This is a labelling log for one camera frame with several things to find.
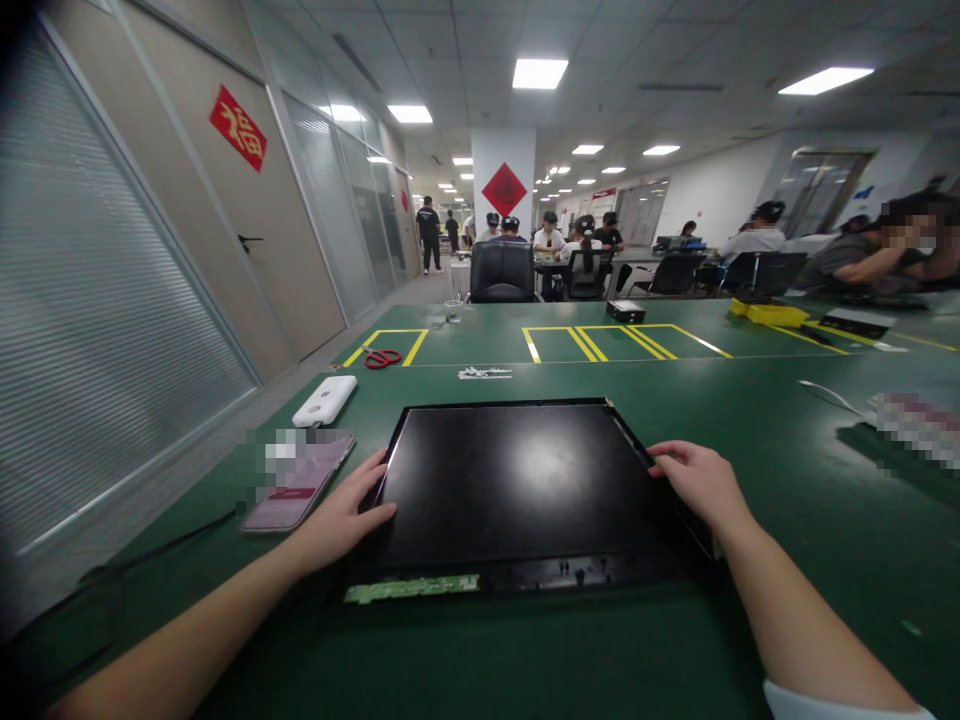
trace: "red scissors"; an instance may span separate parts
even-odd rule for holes
[[[383,370],[388,365],[393,365],[403,360],[403,355],[396,350],[374,350],[366,346],[361,346],[361,348],[367,353],[363,364],[371,370]]]

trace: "red diamond decoration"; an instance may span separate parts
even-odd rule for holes
[[[490,178],[482,193],[493,205],[493,209],[500,213],[500,217],[506,217],[523,200],[527,189],[504,163]]]

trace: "yellow tray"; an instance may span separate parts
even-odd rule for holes
[[[776,325],[777,327],[800,327],[810,317],[800,308],[786,305],[748,305],[734,298],[730,302],[730,312],[742,315],[758,325]]]

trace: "gray floor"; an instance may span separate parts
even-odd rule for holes
[[[449,264],[442,257],[444,268]],[[78,519],[41,549],[19,558],[15,572],[17,625],[28,622],[72,592],[90,568],[101,565],[136,537],[160,513],[210,472],[247,431],[262,425],[291,397],[323,372],[334,358],[395,305],[442,303],[450,299],[450,275],[419,276],[332,338],[299,366],[256,393],[215,429],[165,466],[138,479],[116,497]]]

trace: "small black box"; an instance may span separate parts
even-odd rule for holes
[[[820,319],[820,324],[824,327],[832,327],[871,340],[882,338],[895,322],[894,318],[886,315],[846,308],[834,308]]]
[[[607,315],[620,322],[642,323],[647,311],[632,300],[612,300],[607,302]]]

